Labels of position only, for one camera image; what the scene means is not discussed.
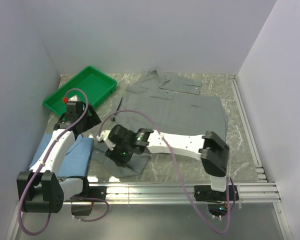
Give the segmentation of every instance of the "gray wall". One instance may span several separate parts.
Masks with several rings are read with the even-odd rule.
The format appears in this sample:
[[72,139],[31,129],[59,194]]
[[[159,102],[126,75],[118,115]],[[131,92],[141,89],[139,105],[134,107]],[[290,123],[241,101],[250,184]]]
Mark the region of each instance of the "gray wall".
[[0,240],[17,204],[17,175],[27,169],[48,121],[42,101],[58,81],[21,4],[0,0]]
[[278,0],[238,74],[261,161],[300,239],[300,0]]
[[237,74],[276,0],[20,0],[59,73]]

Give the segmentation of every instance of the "green tray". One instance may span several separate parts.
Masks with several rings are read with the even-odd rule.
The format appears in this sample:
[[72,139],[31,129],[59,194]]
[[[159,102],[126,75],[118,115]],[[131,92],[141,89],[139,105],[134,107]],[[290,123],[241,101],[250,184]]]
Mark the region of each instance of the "green tray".
[[[43,101],[43,105],[61,116],[61,114],[66,112],[66,105],[62,101],[65,94],[70,89],[78,88],[85,92],[89,103],[93,108],[96,108],[116,90],[116,85],[116,80],[92,66],[87,66],[55,93],[46,98]],[[74,95],[77,95],[80,100],[85,102],[85,97],[78,91],[70,92],[68,98]]]

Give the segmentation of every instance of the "blue cloth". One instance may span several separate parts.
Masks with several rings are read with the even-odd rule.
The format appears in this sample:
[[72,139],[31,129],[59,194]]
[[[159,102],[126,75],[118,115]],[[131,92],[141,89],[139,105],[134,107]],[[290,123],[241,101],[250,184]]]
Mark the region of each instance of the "blue cloth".
[[[34,158],[30,164],[30,168],[38,161],[48,146],[52,134],[45,133],[39,144]],[[94,139],[89,137],[82,137],[79,135],[73,145],[69,148],[61,166],[57,177],[67,178],[70,176],[85,177],[87,175],[88,163],[92,151]]]

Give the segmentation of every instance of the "gray cloth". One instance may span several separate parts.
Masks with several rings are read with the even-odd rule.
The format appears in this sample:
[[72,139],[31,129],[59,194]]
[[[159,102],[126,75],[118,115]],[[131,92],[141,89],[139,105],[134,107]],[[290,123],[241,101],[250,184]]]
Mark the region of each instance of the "gray cloth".
[[135,85],[146,89],[160,88],[199,95],[202,82],[179,76],[176,73],[160,72],[154,69],[143,74]]
[[126,167],[120,167],[105,155],[107,150],[105,143],[97,143],[96,149],[92,151],[91,159],[102,164],[117,179],[140,175],[150,159],[147,153],[134,154]]
[[[213,131],[225,140],[227,115],[218,96],[173,92],[199,94],[199,86],[201,82],[198,84],[174,73],[148,71],[135,84],[127,86],[123,96],[113,103],[112,112],[138,110],[151,117],[162,132],[193,136]],[[154,128],[147,119],[133,112],[121,112],[112,120],[134,132]],[[91,158],[98,160],[116,178],[140,175],[150,158],[149,154],[133,155],[129,167],[118,167],[104,155],[107,149],[102,147],[97,145]]]

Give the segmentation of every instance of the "red object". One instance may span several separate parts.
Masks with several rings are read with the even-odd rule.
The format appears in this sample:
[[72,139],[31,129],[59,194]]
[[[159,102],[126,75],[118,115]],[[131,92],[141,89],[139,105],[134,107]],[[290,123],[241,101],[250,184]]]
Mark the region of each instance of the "red object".
[[67,102],[68,102],[68,98],[65,96],[63,99],[62,99],[62,102],[64,103],[64,104],[66,104]]

